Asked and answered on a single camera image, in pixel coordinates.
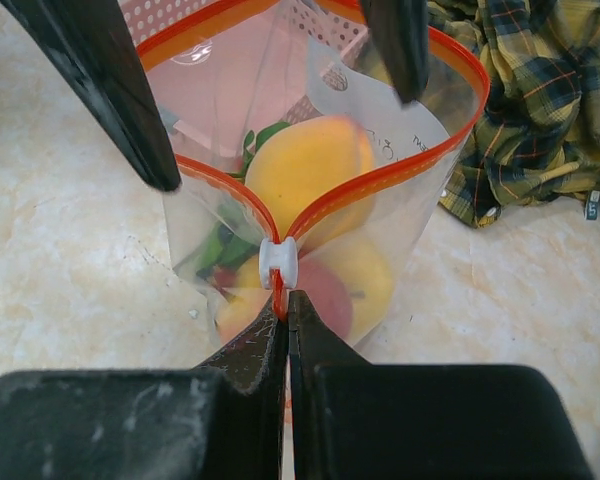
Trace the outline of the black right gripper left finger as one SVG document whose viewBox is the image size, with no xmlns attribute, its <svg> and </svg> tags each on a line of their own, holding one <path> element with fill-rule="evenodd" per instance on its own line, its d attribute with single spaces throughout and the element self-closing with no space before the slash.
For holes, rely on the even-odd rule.
<svg viewBox="0 0 600 480">
<path fill-rule="evenodd" d="M 0 377 L 0 479 L 277 479 L 288 328 L 265 306 L 201 364 Z"/>
</svg>

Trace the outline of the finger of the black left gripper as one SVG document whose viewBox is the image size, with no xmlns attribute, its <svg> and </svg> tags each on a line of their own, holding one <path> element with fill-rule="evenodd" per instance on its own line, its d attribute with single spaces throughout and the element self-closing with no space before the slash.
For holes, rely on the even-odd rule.
<svg viewBox="0 0 600 480">
<path fill-rule="evenodd" d="M 418 101 L 429 78 L 427 2 L 362 0 L 359 4 L 401 103 Z"/>
<path fill-rule="evenodd" d="M 20 23 L 143 182 L 181 185 L 174 152 L 116 1 L 11 0 Z"/>
</svg>

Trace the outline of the clear orange-zipper zip bag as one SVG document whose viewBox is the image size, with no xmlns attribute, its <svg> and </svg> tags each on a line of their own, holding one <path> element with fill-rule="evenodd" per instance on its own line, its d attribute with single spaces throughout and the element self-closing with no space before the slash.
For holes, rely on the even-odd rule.
<svg viewBox="0 0 600 480">
<path fill-rule="evenodd" d="M 122 6 L 182 176 L 163 200 L 176 274 L 224 345 L 307 294 L 355 345 L 397 321 L 402 277 L 489 93 L 478 59 L 427 28 L 402 103 L 355 1 Z"/>
</svg>

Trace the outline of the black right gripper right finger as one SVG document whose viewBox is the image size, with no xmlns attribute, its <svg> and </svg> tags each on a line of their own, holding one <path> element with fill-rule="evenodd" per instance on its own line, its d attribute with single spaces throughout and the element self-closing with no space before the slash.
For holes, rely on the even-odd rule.
<svg viewBox="0 0 600 480">
<path fill-rule="evenodd" d="M 589 479 L 547 378 L 515 364 L 373 364 L 289 302 L 299 479 Z"/>
</svg>

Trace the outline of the yellow-orange toy peach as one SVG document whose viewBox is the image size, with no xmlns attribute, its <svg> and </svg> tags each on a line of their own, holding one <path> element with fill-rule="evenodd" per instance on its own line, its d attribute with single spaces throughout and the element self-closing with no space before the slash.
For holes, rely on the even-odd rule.
<svg viewBox="0 0 600 480">
<path fill-rule="evenodd" d="M 374 167 L 364 129 L 347 116 L 319 116 L 272 136 L 255 154 L 245 185 L 269 210 L 284 238 L 316 199 Z"/>
</svg>

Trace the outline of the red toy cherry bunch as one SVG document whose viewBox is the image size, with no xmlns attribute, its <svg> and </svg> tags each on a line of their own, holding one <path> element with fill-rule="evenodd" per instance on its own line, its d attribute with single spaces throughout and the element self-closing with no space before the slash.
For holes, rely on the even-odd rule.
<svg viewBox="0 0 600 480">
<path fill-rule="evenodd" d="M 286 121 L 273 123 L 255 133 L 249 130 L 243 140 L 238 170 L 230 176 L 242 185 L 255 154 L 275 134 L 290 127 Z M 195 263 L 195 278 L 215 288 L 230 288 L 238 269 L 253 257 L 260 245 L 255 227 L 247 225 L 244 208 L 233 199 L 219 206 L 219 220 L 213 226 Z"/>
</svg>

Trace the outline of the yellow toy fruit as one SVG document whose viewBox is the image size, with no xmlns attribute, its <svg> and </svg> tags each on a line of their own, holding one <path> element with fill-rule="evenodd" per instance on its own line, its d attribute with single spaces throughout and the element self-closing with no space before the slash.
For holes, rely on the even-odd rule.
<svg viewBox="0 0 600 480">
<path fill-rule="evenodd" d="M 364 233 L 351 234 L 313 252 L 344 284 L 352 305 L 351 326 L 341 337 L 351 346 L 360 342 L 386 317 L 395 277 L 387 257 Z"/>
</svg>

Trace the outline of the pink plastic basket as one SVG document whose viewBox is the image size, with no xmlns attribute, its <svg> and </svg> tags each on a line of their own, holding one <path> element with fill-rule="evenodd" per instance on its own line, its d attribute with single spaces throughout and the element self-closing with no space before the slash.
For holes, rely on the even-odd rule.
<svg viewBox="0 0 600 480">
<path fill-rule="evenodd" d="M 347 53 L 366 33 L 353 1 L 123 1 L 175 152 L 233 158 L 250 130 L 292 122 L 311 42 Z"/>
</svg>

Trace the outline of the red toy fruit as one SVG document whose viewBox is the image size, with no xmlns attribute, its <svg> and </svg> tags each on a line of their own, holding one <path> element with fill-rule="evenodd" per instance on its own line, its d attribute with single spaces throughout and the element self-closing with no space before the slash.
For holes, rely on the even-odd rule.
<svg viewBox="0 0 600 480">
<path fill-rule="evenodd" d="M 261 288 L 258 256 L 245 262 L 236 274 L 237 294 L 221 306 L 215 317 L 219 337 L 228 342 L 251 324 L 266 304 L 271 292 Z M 308 295 L 322 321 L 345 337 L 352 325 L 353 306 L 349 292 L 339 277 L 321 262 L 304 258 L 299 263 L 296 287 Z"/>
</svg>

